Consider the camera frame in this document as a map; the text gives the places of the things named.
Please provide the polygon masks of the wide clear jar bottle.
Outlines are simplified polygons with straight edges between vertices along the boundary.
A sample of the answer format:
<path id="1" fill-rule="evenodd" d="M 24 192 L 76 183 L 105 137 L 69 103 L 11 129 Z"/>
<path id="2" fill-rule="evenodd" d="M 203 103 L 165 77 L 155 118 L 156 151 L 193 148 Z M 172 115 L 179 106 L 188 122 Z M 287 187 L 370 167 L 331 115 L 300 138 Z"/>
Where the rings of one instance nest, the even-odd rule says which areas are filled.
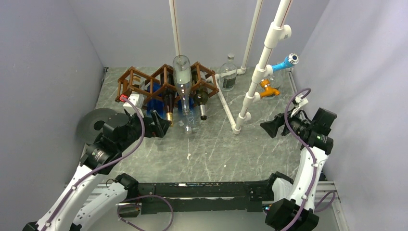
<path id="1" fill-rule="evenodd" d="M 272 65 L 267 68 L 266 78 L 269 79 L 270 86 L 277 91 L 280 91 L 281 86 L 283 85 L 283 62 Z"/>

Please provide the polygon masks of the tall clear wine bottle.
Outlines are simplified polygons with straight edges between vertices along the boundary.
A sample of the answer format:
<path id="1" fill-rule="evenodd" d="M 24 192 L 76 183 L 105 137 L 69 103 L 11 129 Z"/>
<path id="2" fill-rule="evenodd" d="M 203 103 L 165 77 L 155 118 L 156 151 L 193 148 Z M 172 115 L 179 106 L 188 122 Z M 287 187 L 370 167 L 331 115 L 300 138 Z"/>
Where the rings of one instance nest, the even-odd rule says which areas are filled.
<path id="1" fill-rule="evenodd" d="M 183 112 L 189 110 L 188 99 L 192 88 L 191 64 L 187 56 L 178 55 L 173 59 L 174 84 L 183 104 Z"/>

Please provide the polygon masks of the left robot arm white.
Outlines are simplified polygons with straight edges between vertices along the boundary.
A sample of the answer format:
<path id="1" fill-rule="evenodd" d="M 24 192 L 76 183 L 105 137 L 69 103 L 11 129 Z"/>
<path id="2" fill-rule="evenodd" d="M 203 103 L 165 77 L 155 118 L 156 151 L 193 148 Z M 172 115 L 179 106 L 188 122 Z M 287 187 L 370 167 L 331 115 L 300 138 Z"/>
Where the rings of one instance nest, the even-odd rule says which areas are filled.
<path id="1" fill-rule="evenodd" d="M 25 231 L 84 231 L 116 203 L 132 202 L 139 196 L 139 183 L 126 173 L 118 175 L 111 186 L 89 204 L 85 201 L 113 167 L 124 159 L 123 152 L 143 138 L 162 138 L 170 122 L 152 110 L 149 117 L 137 113 L 109 114 L 96 118 L 88 113 L 78 125 L 92 128 L 97 135 L 86 148 L 68 186 L 54 205 L 38 221 L 24 226 Z"/>

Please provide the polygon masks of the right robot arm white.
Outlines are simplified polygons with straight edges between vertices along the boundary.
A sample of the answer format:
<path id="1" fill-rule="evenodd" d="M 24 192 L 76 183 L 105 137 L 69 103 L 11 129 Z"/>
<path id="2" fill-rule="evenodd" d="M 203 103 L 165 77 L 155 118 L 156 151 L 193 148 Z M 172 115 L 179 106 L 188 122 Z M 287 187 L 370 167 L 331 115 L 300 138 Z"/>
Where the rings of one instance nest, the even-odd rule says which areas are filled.
<path id="1" fill-rule="evenodd" d="M 337 115 L 324 108 L 319 108 L 312 119 L 301 119 L 300 114 L 294 108 L 260 125 L 272 138 L 282 128 L 282 135 L 292 134 L 300 140 L 300 164 L 294 179 L 275 172 L 260 181 L 155 183 L 153 194 L 166 198 L 174 209 L 191 199 L 193 211 L 264 211 L 265 223 L 277 231 L 315 229 L 319 222 L 316 189 L 333 148 L 329 133 Z"/>

